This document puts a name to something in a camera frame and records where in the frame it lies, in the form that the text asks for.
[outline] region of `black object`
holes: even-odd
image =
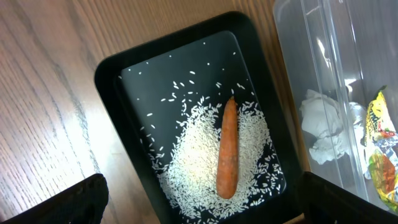
[[[396,214],[385,211],[329,181],[305,172],[297,183],[308,223],[398,223]]]
[[[3,224],[100,224],[108,195],[105,177],[94,174]]]

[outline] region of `black baking tray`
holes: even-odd
[[[225,52],[225,54],[202,50],[192,55],[189,59],[184,57],[187,49],[191,48],[192,50],[192,48],[197,48],[200,44],[205,45],[206,41],[206,49],[220,49],[219,52]],[[226,60],[230,62],[230,65],[224,68]],[[195,64],[189,65],[191,61],[195,61]],[[146,116],[149,112],[157,114],[157,117],[153,119],[157,119],[158,122],[174,122],[178,119],[177,117],[181,113],[180,108],[178,110],[160,108],[157,106],[160,103],[160,99],[154,100],[154,95],[161,92],[167,100],[172,99],[170,93],[178,91],[169,88],[170,85],[173,85],[172,82],[175,80],[177,85],[183,88],[179,85],[180,80],[177,80],[178,75],[176,74],[185,72],[188,77],[188,71],[190,70],[196,71],[197,74],[195,76],[205,73],[206,78],[204,80],[206,81],[204,82],[214,82],[215,84],[218,79],[213,78],[216,76],[213,73],[214,70],[217,70],[220,73],[224,73],[224,82],[236,82],[236,79],[238,79],[240,84],[246,86],[246,88],[252,88],[252,90],[246,90],[246,93],[237,93],[239,96],[237,101],[239,103],[239,100],[244,101],[246,98],[253,97],[259,103],[266,117],[272,143],[284,172],[285,189],[281,194],[269,198],[258,207],[251,207],[249,210],[225,220],[225,223],[249,223],[260,220],[268,223],[281,223],[299,215],[300,210],[295,201],[293,183],[300,176],[302,170],[297,160],[271,75],[262,54],[256,30],[244,14],[229,12],[113,55],[102,61],[95,73],[95,84],[98,93],[160,222],[180,223],[181,219],[178,212],[171,208],[160,188],[145,149],[150,140],[143,138],[139,129],[141,126],[145,126],[146,129],[150,128],[148,126],[150,124],[148,118],[153,117]],[[158,75],[157,77],[149,78],[145,76],[146,73],[158,73]],[[163,83],[164,76],[169,78],[170,81]],[[189,85],[188,80],[191,79],[186,78],[183,81],[184,84]],[[196,89],[192,90],[194,94],[190,96],[194,102],[198,101],[199,97],[202,96],[201,94],[197,95],[196,92],[199,91],[201,93],[203,87],[206,86],[197,82],[202,82],[202,80],[195,80]],[[224,92],[220,95],[216,94],[219,90],[215,88],[215,85],[210,92],[207,88],[204,91],[211,95],[211,99],[219,97],[222,98],[222,101],[226,101],[231,95],[231,93],[224,94]],[[181,101],[184,97],[188,98],[188,96],[180,95],[175,101]],[[176,135],[174,133],[176,130],[178,131],[178,127],[170,131],[162,130],[158,126],[156,128],[158,132],[156,140],[160,139],[160,141],[167,141],[172,138],[171,136]]]

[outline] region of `rice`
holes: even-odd
[[[176,136],[177,143],[173,143],[170,164],[159,167],[159,163],[155,162],[152,167],[157,172],[160,186],[170,205],[173,208],[179,207],[180,213],[188,219],[187,222],[191,220],[193,223],[193,220],[201,219],[202,212],[206,211],[214,217],[207,219],[207,223],[217,223],[220,219],[264,202],[259,195],[268,192],[271,194],[271,190],[268,185],[259,186],[256,178],[260,175],[269,177],[269,181],[276,187],[274,181],[277,176],[270,175],[267,172],[268,163],[260,160],[264,146],[271,145],[264,114],[259,110],[249,111],[248,105],[242,105],[238,118],[238,187],[231,199],[219,197],[216,193],[216,172],[221,128],[215,128],[215,123],[218,119],[217,108],[222,104],[217,104],[216,107],[200,104],[198,102],[198,105],[192,107],[186,121],[177,121],[184,127],[182,134]],[[274,166],[274,172],[283,174],[279,165]],[[250,202],[249,198],[253,195],[258,195],[258,198]]]

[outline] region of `wooden surface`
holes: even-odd
[[[100,172],[110,190],[103,223],[158,223],[96,92],[94,70],[105,57],[224,12],[242,11],[255,23],[296,139],[272,6],[273,0],[1,0],[0,220]]]

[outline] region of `black tray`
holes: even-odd
[[[183,93],[174,89],[173,81],[179,88],[189,90]],[[216,87],[216,82],[223,84],[222,90]],[[237,82],[246,89],[238,88]],[[156,139],[152,147],[167,148],[162,151],[165,152],[163,160],[169,162],[171,142],[181,132],[178,126],[170,128],[178,125],[176,120],[183,119],[181,100],[186,98],[187,110],[202,95],[211,96],[206,103],[225,104],[231,96],[230,88],[234,89],[238,104],[257,101],[262,108],[284,172],[280,184],[286,188],[278,196],[267,198],[265,203],[227,219],[226,223],[254,220],[279,223],[299,214],[292,183],[301,170],[256,31],[245,15],[229,12],[113,55],[98,66],[95,83],[162,223],[180,223],[181,219],[178,210],[171,209],[151,168],[147,156],[148,145],[152,142],[150,138]],[[173,99],[172,93],[177,99],[169,102],[168,99]],[[151,134],[151,137],[146,138],[146,134]],[[273,148],[264,150],[264,155],[272,153]]]

